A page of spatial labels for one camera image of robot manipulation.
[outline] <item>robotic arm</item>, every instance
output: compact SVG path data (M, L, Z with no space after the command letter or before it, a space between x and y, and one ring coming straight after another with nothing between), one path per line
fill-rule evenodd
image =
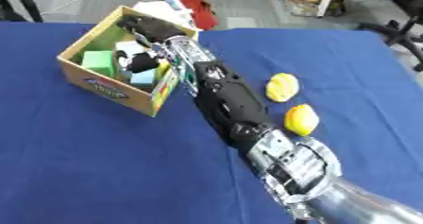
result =
M338 159L324 144L288 139L241 76L174 26L135 16L118 26L169 60L205 119L298 223L423 223L418 211L343 180Z

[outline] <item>chair wheel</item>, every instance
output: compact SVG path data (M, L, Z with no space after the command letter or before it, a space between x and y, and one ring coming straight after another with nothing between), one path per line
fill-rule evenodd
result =
M386 27L395 29L395 30L399 30L399 22L395 21L395 20L391 20L389 21L389 23L386 25Z

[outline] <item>green foam block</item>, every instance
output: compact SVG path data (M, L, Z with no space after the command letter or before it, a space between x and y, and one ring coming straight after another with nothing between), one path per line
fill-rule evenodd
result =
M81 66L106 77L115 78L112 51L86 51Z

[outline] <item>lemon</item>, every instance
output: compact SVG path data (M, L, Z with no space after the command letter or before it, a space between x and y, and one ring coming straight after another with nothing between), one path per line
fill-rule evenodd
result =
M266 95L275 102L286 102L299 91L298 80L291 74L279 73L270 78Z
M285 114L285 128L300 135L307 136L319 124L319 116L308 104L301 104L291 108Z

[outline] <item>open cardboard box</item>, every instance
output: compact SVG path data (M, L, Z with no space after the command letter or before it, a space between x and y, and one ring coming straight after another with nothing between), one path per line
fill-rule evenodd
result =
M148 93L80 66L85 51L113 50L115 43L134 39L132 35L116 25L116 22L123 15L128 14L150 16L121 6L65 49L58 55L58 60L64 74L71 83L154 117L167 96L172 93L178 84L178 76L172 70L168 70L153 91ZM185 31L193 39L197 36L194 30L175 26Z

